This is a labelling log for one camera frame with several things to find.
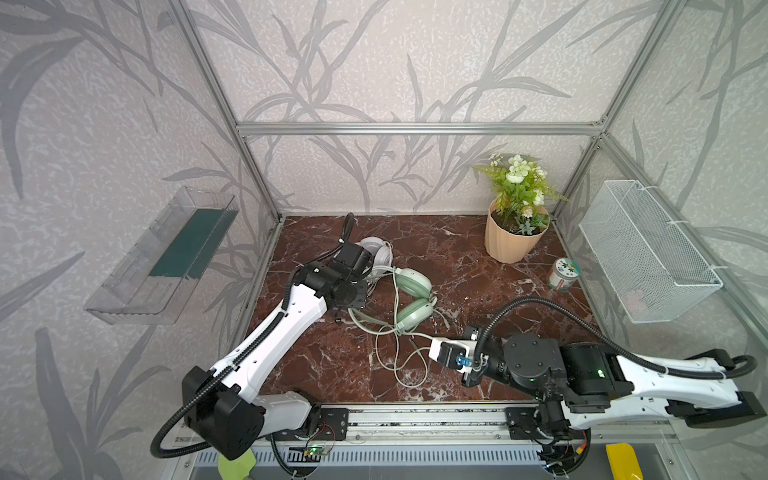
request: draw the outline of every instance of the wallpaper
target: wallpaper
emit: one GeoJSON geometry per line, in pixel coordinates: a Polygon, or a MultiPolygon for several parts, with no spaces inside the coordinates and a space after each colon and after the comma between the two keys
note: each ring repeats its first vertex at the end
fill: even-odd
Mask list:
{"type": "Polygon", "coordinates": [[[188,4],[240,121],[595,121],[661,1],[188,4]]]}
{"type": "Polygon", "coordinates": [[[282,211],[478,214],[493,198],[472,165],[491,155],[541,159],[562,190],[587,137],[371,135],[260,137],[250,149],[282,211]]]}
{"type": "MultiPolygon", "coordinates": [[[[710,295],[671,322],[636,324],[627,318],[578,227],[603,182],[624,179],[612,159],[598,152],[557,222],[569,256],[581,267],[580,281],[596,310],[601,330],[624,348],[641,355],[677,359],[712,348],[723,348],[732,356],[753,355],[761,368],[736,382],[741,389],[754,392],[764,406],[768,405],[768,372],[764,368],[768,355],[727,306],[722,293],[710,295]]],[[[768,468],[768,419],[714,430],[689,429],[683,421],[673,425],[700,480],[764,478],[768,468]]]]}
{"type": "Polygon", "coordinates": [[[0,2],[0,478],[158,478],[180,380],[226,349],[273,221],[164,2],[0,2]],[[172,326],[88,297],[179,187],[240,213],[172,326]]]}
{"type": "Polygon", "coordinates": [[[768,308],[766,32],[765,2],[687,6],[611,133],[768,308]]]}
{"type": "MultiPolygon", "coordinates": [[[[598,121],[661,0],[189,0],[238,121],[598,121]]],[[[473,164],[584,139],[251,137],[290,213],[478,213],[473,164]]]]}

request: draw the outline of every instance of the black joint motor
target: black joint motor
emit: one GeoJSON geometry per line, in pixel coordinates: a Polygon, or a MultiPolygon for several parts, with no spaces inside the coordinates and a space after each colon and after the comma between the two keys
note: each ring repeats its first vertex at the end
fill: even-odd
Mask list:
{"type": "Polygon", "coordinates": [[[328,265],[311,262],[294,279],[303,283],[333,307],[362,308],[366,305],[367,284],[363,280],[371,253],[360,245],[344,243],[328,265]]]}
{"type": "Polygon", "coordinates": [[[521,333],[504,344],[509,374],[519,385],[542,389],[549,379],[565,377],[565,364],[557,340],[521,333]]]}
{"type": "MultiPolygon", "coordinates": [[[[199,366],[192,368],[181,382],[186,404],[213,375],[199,366]]],[[[240,457],[261,435],[264,408],[241,399],[236,389],[219,386],[200,399],[184,417],[184,423],[229,460],[240,457]]]]}

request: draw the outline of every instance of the red marble surface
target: red marble surface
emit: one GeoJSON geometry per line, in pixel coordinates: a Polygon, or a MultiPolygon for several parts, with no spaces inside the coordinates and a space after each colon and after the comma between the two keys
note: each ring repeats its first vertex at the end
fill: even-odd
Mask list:
{"type": "MultiPolygon", "coordinates": [[[[288,217],[277,243],[273,261],[257,303],[250,329],[253,330],[281,300],[290,271],[329,250],[337,242],[343,217],[288,217]]],[[[395,266],[424,273],[438,296],[440,315],[425,320],[417,331],[433,336],[461,338],[467,324],[485,325],[497,309],[524,295],[554,300],[597,327],[584,293],[578,284],[566,293],[547,286],[553,262],[565,253],[550,229],[521,262],[503,264],[485,252],[485,217],[482,216],[393,216],[357,217],[352,240],[376,236],[392,242],[395,266]]],[[[401,293],[400,305],[410,303],[401,293]]],[[[391,320],[394,304],[392,279],[379,281],[363,310],[379,319],[391,320]]],[[[516,332],[532,332],[561,343],[594,341],[594,338],[563,315],[546,306],[531,304],[510,312],[495,335],[506,338],[516,332]]],[[[382,361],[392,365],[395,340],[379,341],[382,361]]],[[[429,340],[415,337],[417,346],[429,340]]],[[[414,350],[400,339],[400,365],[414,350]]],[[[429,377],[419,388],[399,385],[392,372],[382,368],[374,354],[372,335],[358,329],[343,310],[326,313],[294,343],[261,389],[262,395],[304,390],[325,403],[395,401],[519,400],[528,397],[502,384],[485,380],[475,388],[461,386],[461,376],[425,358],[429,377]]],[[[424,365],[414,356],[399,373],[406,383],[415,384],[424,375],[424,365]]]]}

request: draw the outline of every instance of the white wire basket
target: white wire basket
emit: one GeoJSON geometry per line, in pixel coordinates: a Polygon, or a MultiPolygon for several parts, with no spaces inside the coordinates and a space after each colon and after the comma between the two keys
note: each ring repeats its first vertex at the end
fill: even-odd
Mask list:
{"type": "Polygon", "coordinates": [[[608,180],[579,224],[632,323],[669,322],[723,286],[637,180],[608,180]]]}

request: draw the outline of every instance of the potted plant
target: potted plant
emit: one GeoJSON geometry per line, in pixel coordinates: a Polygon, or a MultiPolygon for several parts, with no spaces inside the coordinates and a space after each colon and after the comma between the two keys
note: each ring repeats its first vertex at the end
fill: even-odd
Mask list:
{"type": "Polygon", "coordinates": [[[492,182],[496,198],[488,209],[485,250],[502,263],[514,263],[528,254],[549,228],[546,197],[565,199],[547,182],[547,172],[535,158],[514,155],[491,157],[489,165],[475,165],[492,182]]]}

